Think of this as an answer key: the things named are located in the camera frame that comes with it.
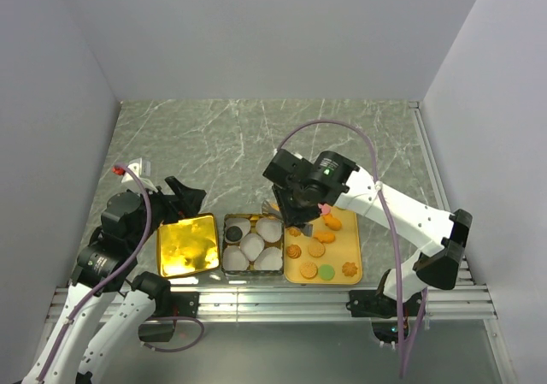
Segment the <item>metal serving tongs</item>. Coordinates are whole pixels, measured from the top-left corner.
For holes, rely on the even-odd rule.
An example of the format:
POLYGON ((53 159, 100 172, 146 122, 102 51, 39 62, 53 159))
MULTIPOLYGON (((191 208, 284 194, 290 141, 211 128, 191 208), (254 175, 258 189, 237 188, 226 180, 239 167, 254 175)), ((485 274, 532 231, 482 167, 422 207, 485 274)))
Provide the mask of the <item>metal serving tongs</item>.
MULTIPOLYGON (((282 220, 282 215, 276 204, 272 204, 267 200, 264 200, 261 204, 261 209, 263 215, 273 216, 279 220, 282 220)), ((304 236, 311 237, 313 235, 313 225, 309 222, 302 225, 297 225, 295 228, 299 229, 304 236)))

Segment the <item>black sandwich cookie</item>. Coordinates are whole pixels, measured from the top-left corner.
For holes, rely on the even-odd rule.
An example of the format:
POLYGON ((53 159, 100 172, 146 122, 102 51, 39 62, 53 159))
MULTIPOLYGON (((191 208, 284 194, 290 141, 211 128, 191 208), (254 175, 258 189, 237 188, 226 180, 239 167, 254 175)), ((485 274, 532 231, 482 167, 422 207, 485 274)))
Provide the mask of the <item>black sandwich cookie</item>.
POLYGON ((225 241, 229 244, 238 243, 244 237, 244 232, 239 226, 230 226, 225 231, 225 241))

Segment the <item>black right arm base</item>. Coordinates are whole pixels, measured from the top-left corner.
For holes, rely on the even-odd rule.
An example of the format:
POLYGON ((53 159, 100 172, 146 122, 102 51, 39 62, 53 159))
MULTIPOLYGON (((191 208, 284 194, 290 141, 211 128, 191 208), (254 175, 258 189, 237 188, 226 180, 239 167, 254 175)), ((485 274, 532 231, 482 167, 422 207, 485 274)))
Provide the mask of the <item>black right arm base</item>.
MULTIPOLYGON (((403 316, 416 316, 422 303, 420 292, 403 303, 403 316)), ((350 290, 346 309, 354 318, 397 318, 397 301, 372 290, 350 290)))

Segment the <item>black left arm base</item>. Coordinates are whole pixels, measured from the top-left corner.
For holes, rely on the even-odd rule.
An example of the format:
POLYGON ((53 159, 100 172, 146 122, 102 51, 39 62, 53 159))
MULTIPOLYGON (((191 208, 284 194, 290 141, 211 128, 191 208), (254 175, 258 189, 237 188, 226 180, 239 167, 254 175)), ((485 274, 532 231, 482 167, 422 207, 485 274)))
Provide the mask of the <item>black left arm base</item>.
POLYGON ((185 316, 197 317, 200 294, 198 292, 170 292, 156 303, 153 317, 185 316))

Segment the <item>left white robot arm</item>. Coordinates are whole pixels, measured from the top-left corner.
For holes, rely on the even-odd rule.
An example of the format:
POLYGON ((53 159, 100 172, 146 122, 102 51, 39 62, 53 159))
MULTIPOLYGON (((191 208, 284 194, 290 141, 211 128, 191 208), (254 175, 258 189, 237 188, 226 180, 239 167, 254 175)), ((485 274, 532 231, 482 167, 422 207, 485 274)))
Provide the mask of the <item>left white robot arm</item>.
POLYGON ((196 217, 202 207, 204 190, 184 186, 173 176, 165 181, 173 194, 134 180, 134 189, 108 200, 100 226, 78 255, 62 313, 23 382, 98 383, 108 361, 144 322, 196 321, 194 304, 179 310, 170 282, 143 272, 131 282, 119 309, 101 322, 148 238, 162 224, 196 217))

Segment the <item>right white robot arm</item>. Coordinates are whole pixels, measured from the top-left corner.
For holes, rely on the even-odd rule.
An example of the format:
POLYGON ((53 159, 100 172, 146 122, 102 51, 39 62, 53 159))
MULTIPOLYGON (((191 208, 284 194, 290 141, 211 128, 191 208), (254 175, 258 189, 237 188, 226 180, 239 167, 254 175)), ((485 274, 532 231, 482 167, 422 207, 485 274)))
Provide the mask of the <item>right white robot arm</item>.
POLYGON ((303 227, 318 218, 320 206, 327 204, 376 222, 415 247, 414 255, 388 270, 379 283, 376 304, 384 314, 397 314, 414 294, 428 287, 445 291, 455 287, 473 221, 467 211, 423 204, 333 151, 322 152, 314 162, 278 151, 263 175, 273 185, 288 227, 303 227))

